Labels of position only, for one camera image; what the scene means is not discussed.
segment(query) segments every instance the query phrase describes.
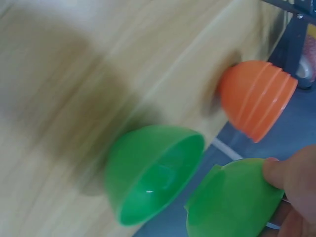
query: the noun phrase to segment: metal frame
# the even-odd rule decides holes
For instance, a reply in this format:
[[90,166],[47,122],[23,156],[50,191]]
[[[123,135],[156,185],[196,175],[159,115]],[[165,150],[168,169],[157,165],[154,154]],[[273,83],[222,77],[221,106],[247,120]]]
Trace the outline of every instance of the metal frame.
[[263,1],[293,13],[292,19],[268,61],[297,78],[300,88],[310,88],[312,85],[298,78],[296,72],[302,56],[308,24],[316,25],[316,4],[314,4],[314,0],[295,0],[294,4],[283,0]]

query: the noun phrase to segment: wooden surface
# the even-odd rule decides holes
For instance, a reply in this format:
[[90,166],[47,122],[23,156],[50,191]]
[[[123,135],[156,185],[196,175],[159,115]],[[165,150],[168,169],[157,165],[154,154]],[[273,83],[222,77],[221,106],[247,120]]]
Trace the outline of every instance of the wooden surface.
[[110,144],[168,123],[207,141],[231,64],[282,29],[258,0],[0,0],[0,236],[130,237],[100,186]]

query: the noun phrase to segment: red object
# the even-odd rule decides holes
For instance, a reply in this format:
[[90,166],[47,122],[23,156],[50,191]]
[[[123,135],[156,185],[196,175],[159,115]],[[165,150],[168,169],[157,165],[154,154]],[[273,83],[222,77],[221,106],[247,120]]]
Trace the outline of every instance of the red object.
[[259,142],[281,115],[297,83],[271,63],[242,62],[222,76],[222,106],[236,129]]

